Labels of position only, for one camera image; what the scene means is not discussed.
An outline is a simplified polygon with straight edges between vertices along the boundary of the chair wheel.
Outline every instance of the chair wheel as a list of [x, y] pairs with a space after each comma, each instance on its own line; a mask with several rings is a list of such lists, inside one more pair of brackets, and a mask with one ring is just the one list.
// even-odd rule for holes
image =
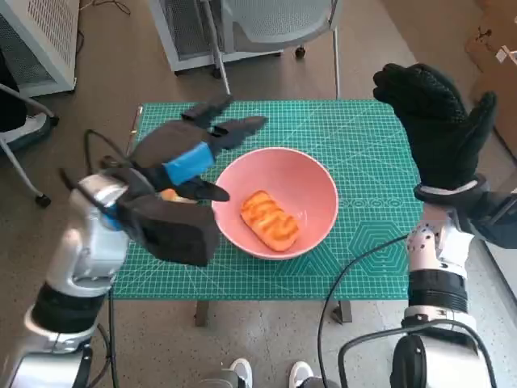
[[221, 79], [221, 77], [222, 77], [222, 76], [221, 76], [221, 70], [220, 70], [220, 69], [218, 69], [218, 68], [216, 68], [216, 67], [214, 67], [214, 68], [212, 69], [212, 76], [213, 76], [215, 79]]
[[42, 209], [47, 208], [50, 203], [52, 202], [50, 198], [48, 198], [45, 194], [42, 196], [37, 196], [34, 201], [38, 206], [40, 206]]
[[294, 55], [296, 56], [296, 59], [302, 59], [303, 57], [305, 57], [305, 48], [300, 46], [295, 50]]

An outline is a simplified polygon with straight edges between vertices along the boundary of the table leg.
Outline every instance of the table leg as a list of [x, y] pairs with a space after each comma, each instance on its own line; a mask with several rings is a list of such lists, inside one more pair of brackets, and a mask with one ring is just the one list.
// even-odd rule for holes
[[350, 301], [338, 301], [338, 306], [332, 310], [332, 319], [343, 325], [352, 322], [352, 308]]
[[208, 325], [208, 308], [210, 301], [197, 301], [195, 304], [195, 326], [206, 327]]

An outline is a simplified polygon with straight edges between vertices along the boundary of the person's foot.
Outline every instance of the person's foot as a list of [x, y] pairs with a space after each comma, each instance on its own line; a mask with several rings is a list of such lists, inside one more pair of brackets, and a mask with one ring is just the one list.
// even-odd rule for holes
[[304, 361], [298, 361], [291, 368], [289, 374], [289, 388], [297, 388], [301, 383], [309, 377], [313, 377], [314, 372], [312, 368]]
[[246, 358], [237, 358], [229, 367], [233, 370], [246, 384], [246, 388], [253, 388], [253, 374], [251, 372], [250, 362]]

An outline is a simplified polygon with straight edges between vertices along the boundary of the chair leg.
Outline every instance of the chair leg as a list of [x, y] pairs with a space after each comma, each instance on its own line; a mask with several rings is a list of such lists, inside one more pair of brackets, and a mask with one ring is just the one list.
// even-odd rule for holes
[[336, 99], [341, 98], [341, 87], [339, 77], [339, 47], [338, 47], [338, 28], [332, 30], [332, 41], [334, 48], [334, 78], [336, 85]]
[[226, 77], [226, 69], [225, 63], [223, 62], [223, 57], [221, 55], [221, 51], [219, 49], [219, 44], [217, 43], [217, 30], [216, 23], [213, 21], [212, 8], [210, 7], [209, 0], [202, 0], [204, 13], [207, 16], [208, 26], [210, 28], [210, 38], [212, 40], [212, 54], [214, 59], [214, 64], [221, 72], [221, 77], [223, 78], [223, 82], [225, 83], [226, 93], [230, 94], [228, 79]]
[[0, 146], [2, 147], [4, 152], [6, 153], [7, 157], [11, 161], [11, 163], [13, 163], [13, 166], [15, 166], [16, 171], [18, 172], [19, 176], [22, 178], [23, 182], [27, 185], [29, 190], [31, 190], [32, 193], [34, 195], [36, 195], [36, 197], [44, 197], [43, 192], [41, 192], [40, 190], [38, 190], [37, 188], [34, 187], [34, 185], [32, 184], [31, 180], [27, 177], [27, 174], [25, 174], [25, 171], [20, 166], [20, 164], [18, 162], [18, 159], [12, 153], [11, 148], [9, 148], [9, 146], [6, 143], [6, 141], [1, 136], [0, 136]]

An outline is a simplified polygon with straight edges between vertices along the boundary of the blue strap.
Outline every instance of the blue strap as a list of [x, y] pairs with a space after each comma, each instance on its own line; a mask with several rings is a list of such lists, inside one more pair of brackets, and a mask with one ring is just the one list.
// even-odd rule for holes
[[213, 163], [212, 151], [208, 144], [202, 141], [192, 150], [162, 165], [169, 175], [170, 181], [179, 185], [203, 174]]

